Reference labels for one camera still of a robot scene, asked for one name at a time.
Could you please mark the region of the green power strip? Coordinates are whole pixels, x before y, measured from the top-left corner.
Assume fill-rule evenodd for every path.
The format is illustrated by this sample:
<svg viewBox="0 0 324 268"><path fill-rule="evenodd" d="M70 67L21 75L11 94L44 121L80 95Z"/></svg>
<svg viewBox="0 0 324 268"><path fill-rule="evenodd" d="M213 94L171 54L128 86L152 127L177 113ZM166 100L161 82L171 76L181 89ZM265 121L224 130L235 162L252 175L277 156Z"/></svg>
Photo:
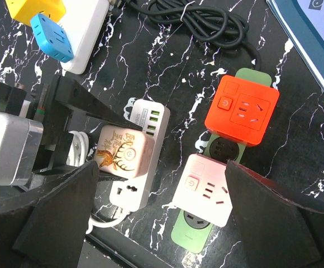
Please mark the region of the green power strip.
<svg viewBox="0 0 324 268"><path fill-rule="evenodd" d="M234 77L271 87L271 76L260 71L242 68ZM246 146L211 133L207 147L202 155L227 164L228 161L239 162ZM200 253L204 248L212 227L217 227L191 213L180 209L180 213L171 232L173 242L192 253Z"/></svg>

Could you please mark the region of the white rectangular power strip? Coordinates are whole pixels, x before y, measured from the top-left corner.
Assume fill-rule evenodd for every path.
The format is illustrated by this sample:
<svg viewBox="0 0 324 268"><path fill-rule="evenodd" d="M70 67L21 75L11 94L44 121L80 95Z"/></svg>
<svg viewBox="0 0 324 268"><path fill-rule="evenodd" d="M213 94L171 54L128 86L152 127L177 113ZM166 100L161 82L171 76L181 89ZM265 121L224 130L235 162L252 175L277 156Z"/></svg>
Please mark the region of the white rectangular power strip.
<svg viewBox="0 0 324 268"><path fill-rule="evenodd" d="M130 121L141 126L155 144L145 175L112 183L109 201L124 212L136 212L148 203L169 118L170 110L161 103L143 99L134 102Z"/></svg>

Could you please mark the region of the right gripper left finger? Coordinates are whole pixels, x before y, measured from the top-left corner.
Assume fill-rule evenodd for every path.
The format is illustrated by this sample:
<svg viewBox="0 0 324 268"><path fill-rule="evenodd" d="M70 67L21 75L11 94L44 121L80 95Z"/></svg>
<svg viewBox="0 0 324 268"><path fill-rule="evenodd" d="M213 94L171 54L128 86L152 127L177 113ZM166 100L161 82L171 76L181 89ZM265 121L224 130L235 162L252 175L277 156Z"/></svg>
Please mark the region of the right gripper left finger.
<svg viewBox="0 0 324 268"><path fill-rule="evenodd" d="M95 161L80 166L98 171ZM77 175L0 202L0 267L77 267L94 183Z"/></svg>

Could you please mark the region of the blue plug adapter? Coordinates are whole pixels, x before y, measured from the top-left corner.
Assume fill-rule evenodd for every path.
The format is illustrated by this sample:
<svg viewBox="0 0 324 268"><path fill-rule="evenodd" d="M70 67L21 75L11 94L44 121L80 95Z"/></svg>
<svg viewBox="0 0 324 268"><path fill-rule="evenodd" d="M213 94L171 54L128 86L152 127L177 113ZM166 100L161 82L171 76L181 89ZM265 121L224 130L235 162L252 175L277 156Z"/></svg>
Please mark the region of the blue plug adapter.
<svg viewBox="0 0 324 268"><path fill-rule="evenodd" d="M30 20L30 24L42 52L62 63L67 63L74 58L64 29L56 22L42 13L38 13Z"/></svg>

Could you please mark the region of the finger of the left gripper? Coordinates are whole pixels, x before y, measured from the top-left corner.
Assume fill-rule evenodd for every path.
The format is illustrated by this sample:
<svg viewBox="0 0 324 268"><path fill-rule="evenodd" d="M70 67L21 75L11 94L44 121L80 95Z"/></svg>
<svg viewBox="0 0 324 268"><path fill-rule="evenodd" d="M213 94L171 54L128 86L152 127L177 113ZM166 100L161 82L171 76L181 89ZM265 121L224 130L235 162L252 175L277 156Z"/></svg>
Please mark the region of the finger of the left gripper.
<svg viewBox="0 0 324 268"><path fill-rule="evenodd" d="M34 190L55 180L62 183L68 180L72 175L77 175L78 178L82 179L85 183L94 183L94 192L96 192L100 181L117 180L117 175L109 174L105 171L98 170L97 173L95 173L92 169L82 170L82 167L63 165L50 170L32 173L30 179L30 190Z"/></svg>
<svg viewBox="0 0 324 268"><path fill-rule="evenodd" d="M141 126L111 110L73 78L54 75L54 89L54 99L74 112L83 113L118 127L142 130Z"/></svg>

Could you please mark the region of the white triangular power strip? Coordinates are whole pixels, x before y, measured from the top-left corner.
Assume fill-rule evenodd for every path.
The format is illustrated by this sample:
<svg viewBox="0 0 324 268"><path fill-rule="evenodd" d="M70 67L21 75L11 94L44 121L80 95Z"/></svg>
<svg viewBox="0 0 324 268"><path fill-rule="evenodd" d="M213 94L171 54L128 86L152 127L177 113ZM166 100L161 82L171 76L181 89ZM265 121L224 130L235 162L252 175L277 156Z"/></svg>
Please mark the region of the white triangular power strip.
<svg viewBox="0 0 324 268"><path fill-rule="evenodd" d="M59 21L71 45L74 57L61 63L73 74L84 73L109 10L109 1L63 1L66 13Z"/></svg>

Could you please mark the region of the red cube socket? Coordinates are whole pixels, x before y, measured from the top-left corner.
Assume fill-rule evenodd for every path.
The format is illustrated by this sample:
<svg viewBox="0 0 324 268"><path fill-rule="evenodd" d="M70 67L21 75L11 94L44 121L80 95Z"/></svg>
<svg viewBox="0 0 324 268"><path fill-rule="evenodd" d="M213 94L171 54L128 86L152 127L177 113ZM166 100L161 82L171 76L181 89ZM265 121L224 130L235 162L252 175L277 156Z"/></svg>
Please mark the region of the red cube socket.
<svg viewBox="0 0 324 268"><path fill-rule="evenodd" d="M248 147L261 143L279 91L269 86L225 75L204 121L213 134Z"/></svg>

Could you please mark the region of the beige cube socket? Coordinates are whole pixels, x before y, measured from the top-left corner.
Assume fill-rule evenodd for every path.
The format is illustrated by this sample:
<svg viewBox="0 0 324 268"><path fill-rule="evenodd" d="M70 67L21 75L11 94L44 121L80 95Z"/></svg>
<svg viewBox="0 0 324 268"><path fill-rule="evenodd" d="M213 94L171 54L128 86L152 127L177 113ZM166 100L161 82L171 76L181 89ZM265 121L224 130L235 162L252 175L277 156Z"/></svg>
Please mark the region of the beige cube socket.
<svg viewBox="0 0 324 268"><path fill-rule="evenodd" d="M100 171L134 179L148 171L155 141L144 132L105 125L94 159Z"/></svg>

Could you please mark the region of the yellow cube socket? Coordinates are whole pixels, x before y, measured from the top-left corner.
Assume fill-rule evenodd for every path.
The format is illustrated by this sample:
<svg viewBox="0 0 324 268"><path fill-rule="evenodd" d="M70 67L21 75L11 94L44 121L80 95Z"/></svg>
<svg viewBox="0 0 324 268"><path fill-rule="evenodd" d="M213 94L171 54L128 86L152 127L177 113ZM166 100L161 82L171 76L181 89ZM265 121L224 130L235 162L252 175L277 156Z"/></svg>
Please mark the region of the yellow cube socket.
<svg viewBox="0 0 324 268"><path fill-rule="evenodd" d="M66 13L63 1L56 0L6 0L6 5L12 19L28 26L39 13L54 22L59 22Z"/></svg>

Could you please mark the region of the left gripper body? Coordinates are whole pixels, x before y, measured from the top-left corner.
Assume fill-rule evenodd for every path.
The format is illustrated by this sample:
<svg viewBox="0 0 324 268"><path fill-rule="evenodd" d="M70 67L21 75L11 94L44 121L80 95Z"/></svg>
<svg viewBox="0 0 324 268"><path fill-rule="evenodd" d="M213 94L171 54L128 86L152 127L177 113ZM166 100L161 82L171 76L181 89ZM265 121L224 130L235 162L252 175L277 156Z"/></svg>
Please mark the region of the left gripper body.
<svg viewBox="0 0 324 268"><path fill-rule="evenodd" d="M41 85L39 91L31 101L35 111L33 119L41 122L43 125L42 139L32 172L52 167L54 162L54 151L58 148L59 142L64 136L66 126L70 119L69 108L56 101L54 97L55 89L53 77L49 85Z"/></svg>

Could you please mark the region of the pink cube socket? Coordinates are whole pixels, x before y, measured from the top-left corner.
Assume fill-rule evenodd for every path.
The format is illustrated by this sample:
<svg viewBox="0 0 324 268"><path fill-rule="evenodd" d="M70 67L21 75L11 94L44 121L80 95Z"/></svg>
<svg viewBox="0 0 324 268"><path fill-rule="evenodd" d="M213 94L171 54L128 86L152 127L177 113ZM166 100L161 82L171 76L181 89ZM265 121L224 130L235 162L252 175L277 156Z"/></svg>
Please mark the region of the pink cube socket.
<svg viewBox="0 0 324 268"><path fill-rule="evenodd" d="M224 227L232 211L225 171L226 164L202 154L191 154L172 203L215 226Z"/></svg>

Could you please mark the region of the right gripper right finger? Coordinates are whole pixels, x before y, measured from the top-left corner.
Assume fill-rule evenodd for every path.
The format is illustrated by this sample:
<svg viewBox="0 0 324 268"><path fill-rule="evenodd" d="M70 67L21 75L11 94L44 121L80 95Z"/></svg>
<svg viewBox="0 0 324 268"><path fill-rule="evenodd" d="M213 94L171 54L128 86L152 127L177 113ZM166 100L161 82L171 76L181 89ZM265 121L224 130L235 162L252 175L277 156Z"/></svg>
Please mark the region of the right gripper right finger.
<svg viewBox="0 0 324 268"><path fill-rule="evenodd" d="M225 175L249 267L324 267L324 201L235 161Z"/></svg>

